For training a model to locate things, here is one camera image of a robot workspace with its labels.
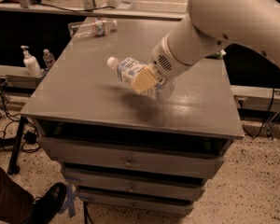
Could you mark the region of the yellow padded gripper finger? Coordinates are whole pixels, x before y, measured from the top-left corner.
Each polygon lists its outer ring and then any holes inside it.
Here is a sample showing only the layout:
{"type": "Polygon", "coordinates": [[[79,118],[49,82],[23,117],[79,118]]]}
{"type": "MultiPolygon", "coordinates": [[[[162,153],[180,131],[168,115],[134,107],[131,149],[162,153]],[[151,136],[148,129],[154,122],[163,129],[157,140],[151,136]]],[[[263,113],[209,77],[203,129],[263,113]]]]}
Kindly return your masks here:
{"type": "Polygon", "coordinates": [[[152,87],[154,87],[161,79],[158,69],[152,65],[146,65],[136,76],[132,88],[137,92],[141,93],[152,87]]]}

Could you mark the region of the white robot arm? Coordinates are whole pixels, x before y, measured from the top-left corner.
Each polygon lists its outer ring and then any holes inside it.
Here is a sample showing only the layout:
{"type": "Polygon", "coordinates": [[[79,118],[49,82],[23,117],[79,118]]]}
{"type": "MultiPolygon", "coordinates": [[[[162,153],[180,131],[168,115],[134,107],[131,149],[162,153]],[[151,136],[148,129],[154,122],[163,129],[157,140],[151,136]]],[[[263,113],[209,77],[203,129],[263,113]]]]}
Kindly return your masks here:
{"type": "Polygon", "coordinates": [[[280,3],[189,0],[188,13],[152,50],[150,64],[132,87],[147,91],[231,44],[252,49],[280,68],[280,3]]]}

